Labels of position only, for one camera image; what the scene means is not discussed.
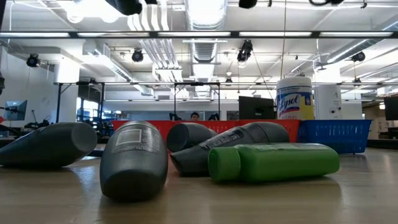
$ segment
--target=red container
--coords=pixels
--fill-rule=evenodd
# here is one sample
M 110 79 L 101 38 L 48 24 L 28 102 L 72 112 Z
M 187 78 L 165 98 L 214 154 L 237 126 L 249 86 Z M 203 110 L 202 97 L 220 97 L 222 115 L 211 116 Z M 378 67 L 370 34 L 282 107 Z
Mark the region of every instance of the red container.
M 169 133 L 170 129 L 178 123 L 198 123 L 210 128 L 217 133 L 223 133 L 233 127 L 242 126 L 251 122 L 273 122 L 282 125 L 287 132 L 289 133 L 290 142 L 296 142 L 297 140 L 297 132 L 299 130 L 300 120 L 297 119 L 285 119 L 285 120 L 277 120 L 277 119 L 270 119 L 270 120 L 240 120 L 240 121 L 148 121 L 153 124 L 161 133 L 163 139 L 166 141 L 167 134 Z M 112 121 L 113 129 L 116 131 L 120 126 L 128 121 Z

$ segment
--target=blue plastic bin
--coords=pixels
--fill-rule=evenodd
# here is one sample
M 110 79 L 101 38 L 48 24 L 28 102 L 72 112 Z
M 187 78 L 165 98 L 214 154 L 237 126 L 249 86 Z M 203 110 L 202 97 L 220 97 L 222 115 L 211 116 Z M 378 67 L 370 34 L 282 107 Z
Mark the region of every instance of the blue plastic bin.
M 320 143 L 338 154 L 362 153 L 368 142 L 371 120 L 307 120 L 298 129 L 298 142 Z

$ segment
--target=green bottle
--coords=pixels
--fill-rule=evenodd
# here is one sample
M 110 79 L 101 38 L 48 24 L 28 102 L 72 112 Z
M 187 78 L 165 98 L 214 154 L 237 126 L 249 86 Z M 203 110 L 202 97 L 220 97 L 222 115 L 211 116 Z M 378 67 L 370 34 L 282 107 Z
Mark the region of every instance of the green bottle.
M 340 168 L 336 151 L 322 144 L 241 144 L 210 150 L 214 181 L 266 182 L 332 174 Z

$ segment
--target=computer monitor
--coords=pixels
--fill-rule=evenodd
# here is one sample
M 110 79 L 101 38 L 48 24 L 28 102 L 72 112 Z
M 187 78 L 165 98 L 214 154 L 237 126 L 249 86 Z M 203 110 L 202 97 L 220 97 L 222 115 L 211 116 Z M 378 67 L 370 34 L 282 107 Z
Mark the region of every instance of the computer monitor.
M 275 119 L 274 100 L 240 96 L 239 119 Z
M 5 117 L 7 121 L 25 120 L 27 100 L 25 101 L 7 101 L 5 106 Z
M 385 114 L 387 121 L 398 120 L 398 96 L 391 96 L 384 98 L 384 104 L 386 106 Z

